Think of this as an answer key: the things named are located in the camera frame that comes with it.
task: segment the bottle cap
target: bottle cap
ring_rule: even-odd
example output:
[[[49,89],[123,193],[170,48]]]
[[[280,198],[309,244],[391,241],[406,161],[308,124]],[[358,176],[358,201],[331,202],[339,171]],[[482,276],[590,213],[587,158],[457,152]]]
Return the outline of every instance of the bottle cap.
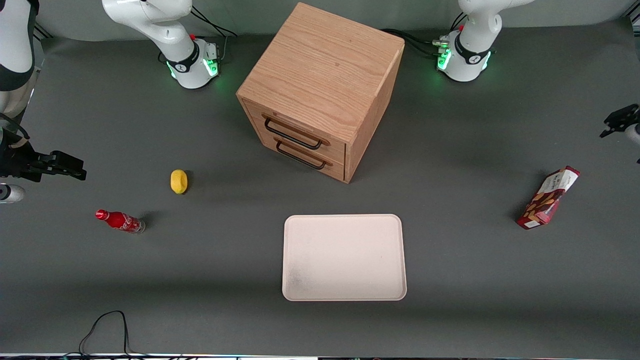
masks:
[[[109,212],[106,211],[106,210],[100,209],[100,210],[95,212],[95,218],[98,219],[98,220],[105,221],[105,220],[107,220],[109,218]]]

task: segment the lemon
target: lemon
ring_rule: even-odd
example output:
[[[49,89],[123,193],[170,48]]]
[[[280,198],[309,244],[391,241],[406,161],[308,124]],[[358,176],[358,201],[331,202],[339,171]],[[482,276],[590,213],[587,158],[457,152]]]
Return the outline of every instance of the lemon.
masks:
[[[175,193],[187,191],[187,174],[183,170],[174,170],[171,173],[171,190]]]

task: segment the drawer handle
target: drawer handle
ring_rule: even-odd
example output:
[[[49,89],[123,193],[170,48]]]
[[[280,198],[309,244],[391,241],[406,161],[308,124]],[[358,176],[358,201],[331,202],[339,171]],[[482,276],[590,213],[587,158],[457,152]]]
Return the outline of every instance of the drawer handle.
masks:
[[[278,144],[276,145],[276,150],[278,150],[278,152],[279,152],[280,154],[283,154],[284,156],[287,156],[288,158],[291,158],[291,159],[293,159],[293,160],[299,161],[299,162],[301,162],[301,163],[305,164],[306,166],[308,166],[308,167],[310,167],[310,168],[314,168],[314,169],[316,169],[316,170],[322,170],[322,169],[324,169],[324,167],[326,166],[326,161],[323,161],[323,162],[322,162],[322,165],[313,165],[313,164],[311,164],[310,162],[308,162],[307,160],[303,160],[303,159],[301,159],[301,158],[299,158],[299,157],[295,156],[294,154],[290,154],[290,153],[288,153],[288,152],[286,152],[286,151],[282,150],[282,149],[280,148],[280,145],[282,145],[282,142],[278,142]]]
[[[278,130],[270,127],[269,123],[271,123],[271,121],[272,121],[271,118],[267,118],[267,120],[264,121],[264,127],[266,127],[267,130],[271,131],[272,133],[274,133],[276,135],[280,135],[283,138],[285,138],[285,139],[287,139],[289,141],[292,141],[292,142],[294,142],[294,143],[296,143],[296,144],[298,144],[300,146],[304,146],[309,150],[318,150],[318,149],[320,149],[320,145],[322,145],[322,140],[318,140],[318,143],[315,144],[315,145],[307,144],[305,142],[302,142],[302,141],[300,141],[300,140],[298,140],[296,138],[293,138],[293,137],[291,137],[291,136],[289,136],[289,135],[287,135],[287,134],[285,134],[285,133],[283,133],[281,131],[278,131]]]

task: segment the plastic tray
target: plastic tray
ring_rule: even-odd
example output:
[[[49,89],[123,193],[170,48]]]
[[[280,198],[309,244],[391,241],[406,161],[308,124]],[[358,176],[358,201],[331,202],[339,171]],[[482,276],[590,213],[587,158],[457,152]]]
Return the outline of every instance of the plastic tray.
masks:
[[[282,294],[290,301],[401,300],[406,295],[406,274],[400,218],[288,218]]]

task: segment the wall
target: wall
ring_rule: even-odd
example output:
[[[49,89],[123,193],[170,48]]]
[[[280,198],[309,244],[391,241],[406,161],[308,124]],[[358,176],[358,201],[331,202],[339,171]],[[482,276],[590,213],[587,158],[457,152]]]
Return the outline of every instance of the wall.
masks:
[[[298,0],[193,0],[220,26],[238,33],[276,33]],[[308,4],[375,28],[446,28],[460,12],[455,0],[306,0]],[[505,10],[507,27],[595,24],[619,17],[634,0],[537,0]],[[77,40],[126,40],[143,35],[115,24],[100,0],[41,0],[38,22],[60,37]],[[193,16],[183,18],[187,30],[212,35]]]

